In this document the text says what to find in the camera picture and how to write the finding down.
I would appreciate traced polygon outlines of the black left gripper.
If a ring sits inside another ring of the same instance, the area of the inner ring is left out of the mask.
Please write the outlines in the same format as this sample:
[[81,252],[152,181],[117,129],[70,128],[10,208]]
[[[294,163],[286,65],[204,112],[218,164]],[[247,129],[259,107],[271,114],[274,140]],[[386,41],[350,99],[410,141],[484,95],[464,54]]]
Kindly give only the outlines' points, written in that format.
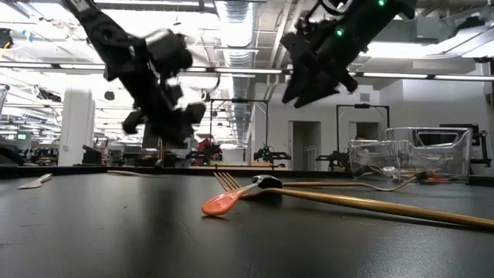
[[137,126],[147,124],[154,136],[166,143],[183,144],[193,134],[192,124],[200,124],[206,111],[203,103],[177,107],[183,96],[180,85],[171,85],[160,76],[134,97],[135,110],[122,123],[126,134],[136,134]]

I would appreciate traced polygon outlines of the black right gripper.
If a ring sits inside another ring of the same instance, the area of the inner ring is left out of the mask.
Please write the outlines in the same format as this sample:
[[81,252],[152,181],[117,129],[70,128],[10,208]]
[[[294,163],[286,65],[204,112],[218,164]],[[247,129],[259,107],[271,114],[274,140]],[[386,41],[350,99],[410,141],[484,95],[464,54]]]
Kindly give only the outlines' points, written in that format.
[[301,108],[338,94],[339,85],[354,92],[358,82],[347,67],[371,42],[371,25],[361,19],[307,21],[305,35],[311,54],[304,59],[310,82],[305,66],[294,63],[282,103],[296,99],[294,107]]

